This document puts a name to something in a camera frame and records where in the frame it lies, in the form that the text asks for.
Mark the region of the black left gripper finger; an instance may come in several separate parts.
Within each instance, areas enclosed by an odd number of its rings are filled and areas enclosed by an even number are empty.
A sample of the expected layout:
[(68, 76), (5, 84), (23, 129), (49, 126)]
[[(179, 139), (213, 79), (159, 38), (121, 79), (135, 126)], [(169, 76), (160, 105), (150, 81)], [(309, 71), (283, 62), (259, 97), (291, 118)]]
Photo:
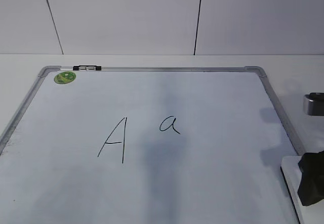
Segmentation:
[(323, 200), (323, 151), (305, 153), (298, 162), (302, 173), (298, 196), (303, 206)]

